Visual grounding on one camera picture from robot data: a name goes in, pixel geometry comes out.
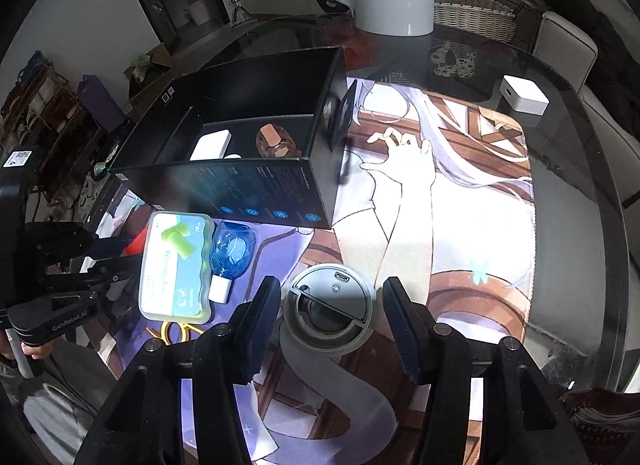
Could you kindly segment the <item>person's left hand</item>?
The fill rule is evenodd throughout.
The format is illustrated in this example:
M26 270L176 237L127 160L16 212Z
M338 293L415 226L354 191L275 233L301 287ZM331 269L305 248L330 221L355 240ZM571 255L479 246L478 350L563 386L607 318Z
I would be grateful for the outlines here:
M49 341L47 344L39 347L32 347L21 343L21 352L23 353L23 355L28 355L34 360L43 360L51 354L53 346L53 341ZM6 359L15 359L11 341L9 340L8 335L6 335L5 331L0 332L0 353L2 357L5 357Z

